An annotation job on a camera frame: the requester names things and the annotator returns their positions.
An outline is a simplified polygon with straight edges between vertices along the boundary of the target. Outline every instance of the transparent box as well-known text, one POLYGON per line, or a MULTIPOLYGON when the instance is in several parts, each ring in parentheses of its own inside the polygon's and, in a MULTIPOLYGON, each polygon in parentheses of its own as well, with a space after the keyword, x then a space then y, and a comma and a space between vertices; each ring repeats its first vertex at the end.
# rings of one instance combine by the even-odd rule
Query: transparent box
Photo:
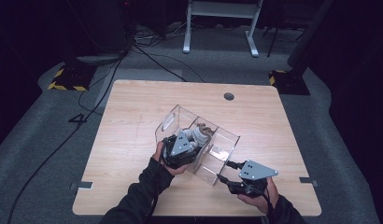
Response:
POLYGON ((220 175, 223 171, 239 136, 177 105, 157 128, 156 141, 158 143, 172 134, 177 135, 183 129, 192 130, 198 123, 204 123, 214 133, 211 140, 200 150, 194 162, 189 164, 188 171, 209 185, 215 185, 218 179, 217 174, 220 175))

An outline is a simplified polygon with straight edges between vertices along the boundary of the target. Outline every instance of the black jacket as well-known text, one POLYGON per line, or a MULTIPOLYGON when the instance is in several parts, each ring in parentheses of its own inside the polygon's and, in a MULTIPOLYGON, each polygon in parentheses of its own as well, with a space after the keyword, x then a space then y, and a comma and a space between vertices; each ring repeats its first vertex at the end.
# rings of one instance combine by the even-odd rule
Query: black jacket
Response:
MULTIPOLYGON (((157 171, 160 169, 160 190, 167 189, 174 178, 162 165, 150 158, 148 167, 139 176, 139 183, 134 183, 128 188, 128 194, 122 198, 119 205, 111 208, 104 215, 101 224, 104 223, 144 223, 148 217, 152 202, 157 195, 159 177, 157 171)), ((273 219, 276 224, 282 223, 305 223, 299 212, 282 195, 279 196, 273 219)))

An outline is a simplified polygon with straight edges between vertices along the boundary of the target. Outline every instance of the person's right hand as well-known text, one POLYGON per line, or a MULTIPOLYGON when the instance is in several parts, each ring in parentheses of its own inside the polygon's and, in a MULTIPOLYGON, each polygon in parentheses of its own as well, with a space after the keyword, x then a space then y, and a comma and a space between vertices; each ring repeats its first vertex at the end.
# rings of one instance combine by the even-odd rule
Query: person's right hand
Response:
MULTIPOLYGON (((268 197, 270 195, 270 202, 273 205, 273 208, 276 208, 276 204, 279 198, 278 190, 276 185, 274 184, 273 178, 267 177, 267 189, 264 194, 268 197)), ((259 196, 256 198, 250 198, 244 194, 238 194, 237 198, 244 203, 256 206, 261 212, 267 214, 268 213, 268 205, 267 201, 263 196, 259 196)))

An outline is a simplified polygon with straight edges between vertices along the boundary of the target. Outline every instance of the person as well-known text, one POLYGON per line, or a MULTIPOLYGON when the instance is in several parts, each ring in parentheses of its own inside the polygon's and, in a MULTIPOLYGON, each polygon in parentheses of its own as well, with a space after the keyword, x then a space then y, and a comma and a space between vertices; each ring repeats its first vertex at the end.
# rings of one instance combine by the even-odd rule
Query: person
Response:
MULTIPOLYGON (((142 174, 139 176, 139 183, 130 185, 127 195, 121 199, 117 206, 109 209, 105 213, 100 224, 142 224, 146 221, 152 209, 152 202, 157 193, 160 194, 167 189, 170 186, 172 179, 176 175, 183 174, 187 168, 187 165, 183 165, 175 170, 165 166, 163 162, 159 164, 162 150, 163 142, 159 142, 156 147, 156 152, 149 159, 148 167, 143 170, 142 174)), ((270 202, 274 208, 269 220, 276 224, 306 223, 291 202, 284 196, 278 194, 277 187, 271 177, 267 178, 265 195, 270 196, 270 202)), ((237 198, 246 204, 256 206, 266 215, 269 213, 267 201, 263 196, 250 198, 246 195, 238 194, 237 198)))

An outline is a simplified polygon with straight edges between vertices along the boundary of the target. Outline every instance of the wooden tabletop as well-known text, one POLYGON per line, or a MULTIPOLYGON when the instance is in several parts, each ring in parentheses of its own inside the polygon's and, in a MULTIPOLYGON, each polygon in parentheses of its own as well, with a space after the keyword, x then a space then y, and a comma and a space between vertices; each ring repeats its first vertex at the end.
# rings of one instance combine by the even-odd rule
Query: wooden tabletop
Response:
MULTIPOLYGON (((302 216, 318 216, 319 202, 308 177, 277 90, 271 86, 117 80, 73 205, 77 215, 103 215, 116 206, 155 152, 155 132, 176 106, 239 135, 231 161, 253 160, 279 172, 273 177, 278 191, 302 216), (230 92, 232 101, 223 95, 230 92)), ((237 178, 239 170, 223 175, 237 178)), ((154 216, 262 216, 256 207, 242 203, 218 182, 211 186, 186 172, 177 175, 159 197, 154 216)))

